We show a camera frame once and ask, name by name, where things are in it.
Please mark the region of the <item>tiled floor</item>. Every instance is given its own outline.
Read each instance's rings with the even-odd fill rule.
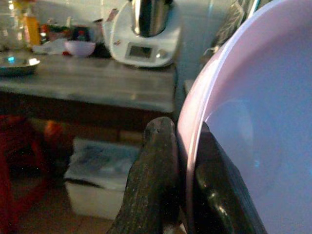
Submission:
[[[22,217],[18,234],[104,234],[112,223],[73,213],[65,187],[58,185]]]

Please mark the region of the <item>digital display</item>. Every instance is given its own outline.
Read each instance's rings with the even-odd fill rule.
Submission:
[[[131,46],[129,56],[149,59],[151,57],[151,54],[152,54],[152,48],[133,45]]]

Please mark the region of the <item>marble countertop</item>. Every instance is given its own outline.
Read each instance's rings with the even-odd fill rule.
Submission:
[[[41,61],[36,73],[0,77],[0,92],[74,100],[171,113],[174,66],[142,69],[113,59],[31,55]]]

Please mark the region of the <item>kitchen counter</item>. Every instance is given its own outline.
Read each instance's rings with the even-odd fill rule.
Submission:
[[[0,115],[142,131],[175,110],[174,65],[139,69],[113,59],[32,56],[41,61],[35,74],[0,77]]]
[[[32,56],[41,61],[36,73],[0,77],[0,91],[164,113],[174,111],[173,66],[138,69],[113,59]]]

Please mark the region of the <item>pink bowl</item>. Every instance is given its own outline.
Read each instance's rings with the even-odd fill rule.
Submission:
[[[96,47],[93,42],[69,40],[65,42],[66,50],[74,56],[87,57],[91,55]]]

